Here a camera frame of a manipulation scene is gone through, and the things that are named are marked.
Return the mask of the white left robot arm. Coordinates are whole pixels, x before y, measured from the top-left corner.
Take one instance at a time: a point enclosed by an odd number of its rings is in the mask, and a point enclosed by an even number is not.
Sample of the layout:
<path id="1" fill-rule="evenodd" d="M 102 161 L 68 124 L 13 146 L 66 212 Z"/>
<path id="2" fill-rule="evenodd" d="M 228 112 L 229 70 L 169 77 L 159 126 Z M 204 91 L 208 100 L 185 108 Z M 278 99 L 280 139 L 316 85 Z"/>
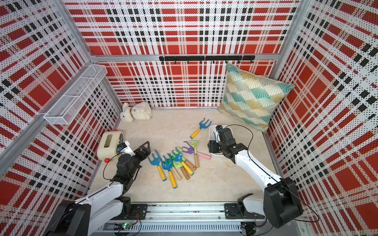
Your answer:
<path id="1" fill-rule="evenodd" d="M 146 141 L 134 151 L 128 142 L 118 158 L 115 176 L 101 189 L 75 201 L 62 201 L 56 208 L 45 236 L 90 236 L 121 214 L 130 214 L 131 200 L 124 194 L 136 180 L 140 163 L 151 154 Z"/>

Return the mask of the purple rake pink handle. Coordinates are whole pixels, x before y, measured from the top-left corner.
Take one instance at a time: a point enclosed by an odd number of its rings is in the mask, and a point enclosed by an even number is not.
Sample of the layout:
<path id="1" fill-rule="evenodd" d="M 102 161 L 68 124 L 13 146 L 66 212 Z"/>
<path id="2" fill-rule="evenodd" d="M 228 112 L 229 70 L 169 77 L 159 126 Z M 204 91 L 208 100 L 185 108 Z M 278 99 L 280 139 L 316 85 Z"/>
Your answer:
<path id="1" fill-rule="evenodd" d="M 191 142 L 184 141 L 184 143 L 186 143 L 187 145 L 185 147 L 182 147 L 183 152 L 188 153 L 188 154 L 195 154 L 195 155 L 201 156 L 201 157 L 203 157 L 207 160 L 211 159 L 210 155 L 207 155 L 205 153 L 197 151 L 197 149 L 196 149 L 197 148 L 197 142 L 196 141 L 191 141 Z"/>

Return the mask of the dark green rake wooden handle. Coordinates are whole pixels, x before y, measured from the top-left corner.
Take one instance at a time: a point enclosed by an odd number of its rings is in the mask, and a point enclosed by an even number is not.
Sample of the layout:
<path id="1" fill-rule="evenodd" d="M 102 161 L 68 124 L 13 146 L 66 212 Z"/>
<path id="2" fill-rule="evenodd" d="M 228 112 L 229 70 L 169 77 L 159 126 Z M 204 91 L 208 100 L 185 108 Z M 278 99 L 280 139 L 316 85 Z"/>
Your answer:
<path id="1" fill-rule="evenodd" d="M 177 172 L 177 170 L 176 170 L 176 168 L 175 168 L 175 166 L 174 166 L 174 158 L 173 158 L 173 155 L 171 154 L 171 153 L 168 153 L 168 156 L 169 156 L 169 160 L 171 161 L 171 163 L 172 163 L 172 167 L 171 167 L 171 170 L 172 170 L 172 172 L 173 172 L 173 174 L 174 174 L 174 176 L 175 176 L 175 178 L 177 179 L 177 180 L 181 180 L 182 179 L 182 177 L 180 176 L 180 174 Z"/>

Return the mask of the light green rake wooden handle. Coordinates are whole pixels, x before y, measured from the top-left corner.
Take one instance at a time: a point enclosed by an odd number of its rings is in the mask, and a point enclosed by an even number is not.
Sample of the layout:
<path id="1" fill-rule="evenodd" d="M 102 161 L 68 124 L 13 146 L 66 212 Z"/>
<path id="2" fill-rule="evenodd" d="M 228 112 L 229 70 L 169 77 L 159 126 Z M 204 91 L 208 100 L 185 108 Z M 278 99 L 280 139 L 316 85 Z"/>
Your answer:
<path id="1" fill-rule="evenodd" d="M 196 150 L 197 142 L 196 142 L 196 141 L 191 141 L 190 145 L 191 145 L 191 146 L 193 147 L 193 149 L 194 149 L 195 166 L 196 166 L 196 168 L 199 168 L 199 167 L 200 167 L 200 163 L 199 163 L 199 158 L 198 158 L 198 154 L 197 154 L 197 150 Z"/>

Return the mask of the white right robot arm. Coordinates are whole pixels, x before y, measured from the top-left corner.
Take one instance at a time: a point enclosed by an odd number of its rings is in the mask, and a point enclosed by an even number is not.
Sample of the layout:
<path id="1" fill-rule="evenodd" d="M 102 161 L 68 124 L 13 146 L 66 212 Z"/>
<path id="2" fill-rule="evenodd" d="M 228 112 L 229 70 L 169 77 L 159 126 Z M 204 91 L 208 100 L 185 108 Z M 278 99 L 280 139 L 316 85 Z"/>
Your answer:
<path id="1" fill-rule="evenodd" d="M 263 199 L 256 199 L 251 194 L 238 199 L 243 217 L 256 213 L 279 228 L 303 214 L 295 182 L 273 173 L 252 155 L 247 146 L 236 143 L 229 127 L 212 125 L 207 147 L 210 153 L 222 154 L 241 167 L 262 189 Z"/>

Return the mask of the light green fork wooden handle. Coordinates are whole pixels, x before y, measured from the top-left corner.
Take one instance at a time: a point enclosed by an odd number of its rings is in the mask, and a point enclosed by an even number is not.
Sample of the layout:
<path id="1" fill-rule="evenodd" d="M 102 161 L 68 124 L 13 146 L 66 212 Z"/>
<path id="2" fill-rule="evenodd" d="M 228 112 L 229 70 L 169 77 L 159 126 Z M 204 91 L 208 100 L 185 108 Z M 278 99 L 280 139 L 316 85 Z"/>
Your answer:
<path id="1" fill-rule="evenodd" d="M 182 163 L 181 162 L 176 162 L 175 161 L 175 157 L 173 156 L 173 154 L 171 155 L 171 159 L 173 161 L 173 165 L 174 165 L 174 168 L 176 170 L 180 169 L 183 176 L 185 177 L 186 180 L 189 180 L 190 179 L 190 176 L 188 174 L 188 172 L 186 171 L 186 169 L 183 167 Z"/>

